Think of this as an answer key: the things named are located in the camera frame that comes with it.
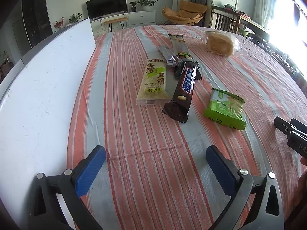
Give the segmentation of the right hand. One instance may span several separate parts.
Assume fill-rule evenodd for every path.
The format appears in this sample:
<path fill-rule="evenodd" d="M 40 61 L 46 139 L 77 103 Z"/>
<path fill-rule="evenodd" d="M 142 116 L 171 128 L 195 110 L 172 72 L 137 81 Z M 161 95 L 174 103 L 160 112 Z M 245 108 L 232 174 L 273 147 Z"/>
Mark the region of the right hand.
<path fill-rule="evenodd" d="M 302 199 L 304 192 L 306 190 L 306 170 L 301 174 L 298 183 L 297 188 L 295 190 L 294 199 L 293 199 L 293 205 L 296 207 L 300 200 Z"/>

